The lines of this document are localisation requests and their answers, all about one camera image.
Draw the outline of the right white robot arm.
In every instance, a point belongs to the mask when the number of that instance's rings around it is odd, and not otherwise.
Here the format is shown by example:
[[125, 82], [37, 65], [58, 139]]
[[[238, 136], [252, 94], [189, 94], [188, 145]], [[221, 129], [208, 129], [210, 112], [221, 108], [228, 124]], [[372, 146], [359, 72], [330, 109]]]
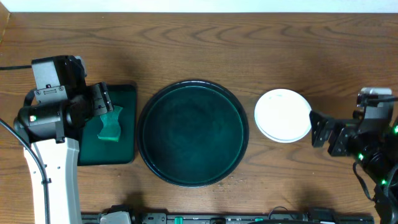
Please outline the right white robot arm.
[[353, 157], [353, 170], [362, 170], [375, 182], [370, 196], [364, 180], [355, 173], [366, 197], [374, 202], [381, 223], [397, 223], [397, 131], [389, 119], [335, 119], [317, 111], [310, 112], [312, 146], [329, 143], [332, 157]]

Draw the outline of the white plate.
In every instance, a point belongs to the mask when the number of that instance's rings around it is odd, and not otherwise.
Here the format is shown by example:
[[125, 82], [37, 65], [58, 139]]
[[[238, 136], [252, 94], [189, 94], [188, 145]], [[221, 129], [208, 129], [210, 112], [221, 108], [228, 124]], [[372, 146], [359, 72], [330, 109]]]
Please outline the white plate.
[[254, 107], [254, 120], [260, 132], [279, 143], [292, 143], [311, 130], [308, 101], [295, 91], [274, 89], [263, 94]]

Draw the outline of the green sponge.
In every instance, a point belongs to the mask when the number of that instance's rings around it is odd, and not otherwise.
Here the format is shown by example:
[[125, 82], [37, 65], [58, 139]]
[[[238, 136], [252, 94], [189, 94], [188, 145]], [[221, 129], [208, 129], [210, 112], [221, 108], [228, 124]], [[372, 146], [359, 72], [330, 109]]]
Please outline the green sponge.
[[114, 109], [106, 114], [102, 114], [100, 119], [103, 123], [102, 130], [98, 134], [98, 139], [102, 141], [118, 142], [121, 136], [121, 126], [119, 124], [119, 115], [123, 110], [120, 106], [114, 106]]

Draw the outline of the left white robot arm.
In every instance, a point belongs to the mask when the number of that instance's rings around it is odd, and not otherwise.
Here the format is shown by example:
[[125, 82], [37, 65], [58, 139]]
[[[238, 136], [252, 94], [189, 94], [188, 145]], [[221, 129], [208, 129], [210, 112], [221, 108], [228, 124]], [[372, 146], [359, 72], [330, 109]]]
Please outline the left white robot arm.
[[32, 183], [36, 223], [82, 223], [77, 183], [86, 123], [113, 110], [104, 82], [33, 89], [14, 121]]

